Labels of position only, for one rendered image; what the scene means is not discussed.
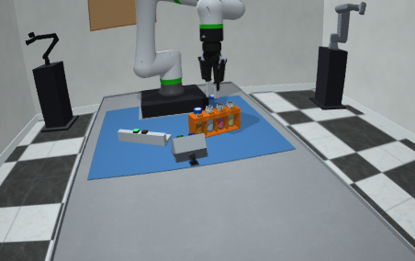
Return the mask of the orange tube rack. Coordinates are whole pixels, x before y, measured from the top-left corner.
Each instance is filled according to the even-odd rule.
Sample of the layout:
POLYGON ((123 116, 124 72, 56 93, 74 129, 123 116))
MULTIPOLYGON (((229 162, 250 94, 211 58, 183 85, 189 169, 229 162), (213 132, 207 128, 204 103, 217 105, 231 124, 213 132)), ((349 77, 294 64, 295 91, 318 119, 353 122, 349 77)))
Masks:
POLYGON ((188 114, 188 128, 189 133, 196 134, 196 123, 202 122, 202 133, 205 134, 205 138, 218 135, 228 131, 234 131, 240 128, 241 126, 241 109, 236 107, 227 108, 227 105, 224 106, 226 109, 221 109, 217 111, 217 107, 213 108, 213 111, 206 113, 206 110, 202 111, 202 114, 195 116, 195 113, 188 114), (234 124, 230 127, 228 125, 228 116, 234 114, 234 124), (224 126, 220 130, 218 128, 218 118, 224 117, 224 126), (207 130, 207 120, 213 119, 213 130, 208 132, 207 130))

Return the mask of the blue bench mat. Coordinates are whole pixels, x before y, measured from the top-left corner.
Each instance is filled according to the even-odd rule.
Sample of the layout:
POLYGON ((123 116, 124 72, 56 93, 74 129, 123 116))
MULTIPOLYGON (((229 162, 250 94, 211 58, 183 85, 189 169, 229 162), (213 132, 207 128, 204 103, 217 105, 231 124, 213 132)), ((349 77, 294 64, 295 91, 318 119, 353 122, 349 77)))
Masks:
POLYGON ((221 96, 208 101, 213 108, 218 103, 226 106, 228 101, 234 101, 241 108, 241 127, 205 138, 207 157, 195 159, 199 165, 191 166, 189 162, 193 160, 177 163, 171 152, 170 140, 189 134, 188 114, 139 120, 139 107, 123 108, 106 112, 87 180, 214 165, 296 150, 240 96, 221 96), (165 146, 118 140, 119 130, 135 129, 172 134, 172 137, 165 146))

